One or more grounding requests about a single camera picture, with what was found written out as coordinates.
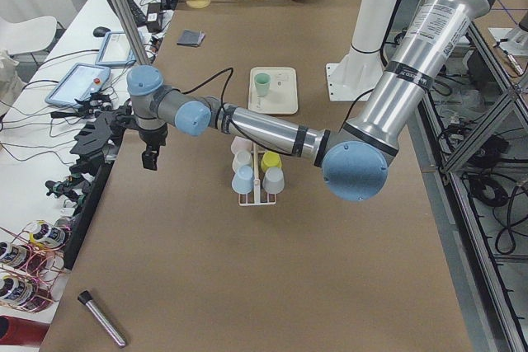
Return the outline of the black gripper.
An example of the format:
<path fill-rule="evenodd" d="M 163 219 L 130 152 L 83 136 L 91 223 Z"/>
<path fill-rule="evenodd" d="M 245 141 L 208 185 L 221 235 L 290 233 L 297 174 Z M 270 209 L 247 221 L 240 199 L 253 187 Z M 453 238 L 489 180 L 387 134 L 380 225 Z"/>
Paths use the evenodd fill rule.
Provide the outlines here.
<path fill-rule="evenodd" d="M 145 143 L 145 150 L 141 154 L 142 164 L 145 169 L 158 169 L 158 156 L 160 148 L 166 145 L 168 128 L 166 125 L 157 129 L 139 129 L 139 137 Z"/>

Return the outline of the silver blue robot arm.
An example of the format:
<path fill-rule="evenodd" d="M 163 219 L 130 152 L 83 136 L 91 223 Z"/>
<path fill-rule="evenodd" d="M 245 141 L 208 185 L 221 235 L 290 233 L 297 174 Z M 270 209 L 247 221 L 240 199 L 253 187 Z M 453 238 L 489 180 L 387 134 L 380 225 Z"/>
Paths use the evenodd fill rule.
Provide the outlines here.
<path fill-rule="evenodd" d="M 311 159 L 334 195 L 350 201 L 369 199 L 384 186 L 409 116 L 431 90 L 471 21 L 486 15 L 495 1 L 424 0 L 365 108 L 337 132 L 260 115 L 214 97 L 188 96 L 166 85 L 155 67 L 136 66 L 128 74 L 127 88 L 139 136 L 147 146 L 143 165 L 156 168 L 169 126 L 190 136 L 214 128 L 276 153 Z"/>

